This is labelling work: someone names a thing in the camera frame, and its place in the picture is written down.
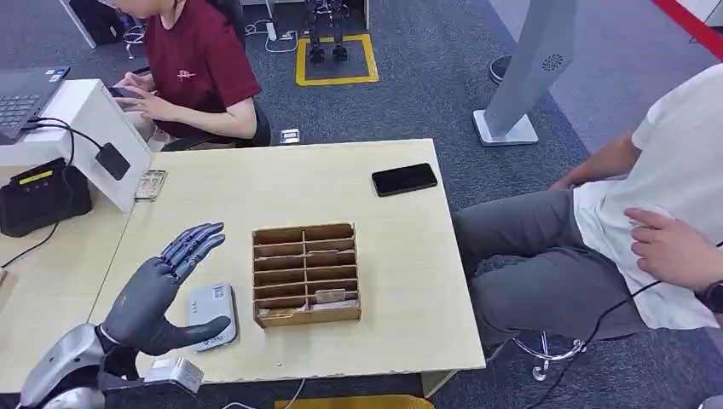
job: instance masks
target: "cardboard organizer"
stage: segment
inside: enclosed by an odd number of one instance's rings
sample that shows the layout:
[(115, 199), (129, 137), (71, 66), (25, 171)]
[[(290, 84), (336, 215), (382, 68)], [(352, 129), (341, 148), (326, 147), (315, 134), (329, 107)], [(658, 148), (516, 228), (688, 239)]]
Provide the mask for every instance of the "cardboard organizer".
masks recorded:
[(252, 236), (252, 311), (262, 328), (361, 318), (354, 226), (274, 228)]

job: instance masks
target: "yellow object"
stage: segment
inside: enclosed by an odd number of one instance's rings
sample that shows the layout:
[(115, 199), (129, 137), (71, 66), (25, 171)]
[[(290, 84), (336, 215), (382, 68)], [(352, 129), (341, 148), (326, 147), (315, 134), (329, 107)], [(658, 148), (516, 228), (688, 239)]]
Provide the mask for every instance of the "yellow object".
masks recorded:
[[(364, 56), (367, 58), (367, 69), (369, 75), (366, 77), (346, 77), (346, 78), (325, 78), (325, 79), (306, 79), (306, 44), (310, 43), (309, 38), (302, 38), (298, 41), (298, 50), (296, 53), (296, 84), (302, 87), (310, 85), (344, 85), (359, 83), (376, 83), (379, 81), (379, 72), (377, 71), (377, 62), (374, 59), (374, 50), (372, 49), (372, 38), (368, 34), (360, 34), (356, 36), (344, 36), (344, 41), (361, 41), (364, 44)], [(331, 37), (321, 38), (322, 43), (331, 43), (334, 39)]]
[(30, 177), (26, 177), (25, 179), (20, 179), (20, 181), (19, 181), (18, 183), (21, 184), (21, 185), (24, 185), (24, 184), (26, 184), (26, 183), (30, 183), (31, 181), (36, 181), (36, 180), (38, 180), (38, 179), (43, 179), (44, 177), (48, 177), (48, 176), (50, 176), (50, 175), (52, 175), (52, 174), (53, 174), (53, 171), (52, 171), (52, 170), (48, 170), (47, 172), (38, 173), (38, 174), (35, 175), (35, 176), (30, 176)]
[[(288, 400), (278, 400), (274, 403), (274, 409), (283, 409), (288, 403)], [(378, 395), (300, 399), (289, 409), (434, 409), (434, 405), (410, 395)]]

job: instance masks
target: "white t-shirt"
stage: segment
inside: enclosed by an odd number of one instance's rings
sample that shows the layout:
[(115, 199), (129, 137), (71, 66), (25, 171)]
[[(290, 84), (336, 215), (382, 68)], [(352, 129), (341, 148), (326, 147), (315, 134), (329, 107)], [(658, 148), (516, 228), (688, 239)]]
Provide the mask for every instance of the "white t-shirt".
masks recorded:
[[(638, 268), (639, 257), (630, 250), (625, 209), (660, 209), (711, 243), (723, 241), (723, 64), (658, 100), (633, 143), (643, 152), (625, 180), (586, 183), (573, 192), (583, 241), (617, 264), (631, 293), (655, 280)], [(643, 291), (635, 304), (650, 328), (718, 326), (692, 291), (674, 285)]]

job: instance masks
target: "speaker grille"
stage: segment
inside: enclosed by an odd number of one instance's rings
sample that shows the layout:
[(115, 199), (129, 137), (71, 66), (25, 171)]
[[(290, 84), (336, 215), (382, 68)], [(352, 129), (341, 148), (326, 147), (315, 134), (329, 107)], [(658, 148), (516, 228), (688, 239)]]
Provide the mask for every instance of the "speaker grille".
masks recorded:
[(560, 54), (550, 54), (542, 62), (542, 70), (552, 72), (563, 65), (564, 57)]

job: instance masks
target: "white cable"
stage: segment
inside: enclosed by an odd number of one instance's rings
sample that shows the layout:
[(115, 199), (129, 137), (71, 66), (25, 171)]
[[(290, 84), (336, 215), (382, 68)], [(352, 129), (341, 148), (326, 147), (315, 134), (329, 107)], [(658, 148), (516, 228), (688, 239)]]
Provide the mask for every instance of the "white cable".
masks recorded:
[[(246, 26), (246, 35), (252, 36), (254, 34), (269, 34), (269, 32), (260, 32), (257, 29), (257, 25), (260, 23), (270, 23), (270, 22), (271, 22), (271, 20), (259, 20), (253, 24), (249, 24), (248, 26)], [(296, 51), (298, 49), (298, 32), (292, 31), (292, 32), (287, 32), (287, 33), (288, 34), (293, 33), (294, 40), (296, 40), (296, 43), (294, 44), (292, 49), (270, 49), (269, 48), (269, 37), (267, 36), (266, 37), (266, 45), (265, 45), (266, 51), (269, 51), (270, 53), (273, 53), (273, 54), (292, 53), (292, 52)]]
[[(294, 397), (291, 400), (289, 400), (289, 403), (287, 403), (286, 406), (284, 406), (284, 409), (289, 409), (293, 405), (293, 402), (296, 401), (296, 399), (298, 398), (298, 395), (301, 393), (301, 389), (304, 388), (305, 383), (306, 383), (306, 379), (302, 379), (301, 384), (298, 385), (296, 394), (294, 394)], [(234, 407), (234, 406), (240, 406), (240, 407), (243, 407), (244, 409), (256, 409), (253, 406), (244, 405), (243, 403), (240, 403), (240, 402), (231, 402), (228, 405), (224, 406), (222, 409), (229, 409), (230, 407)]]

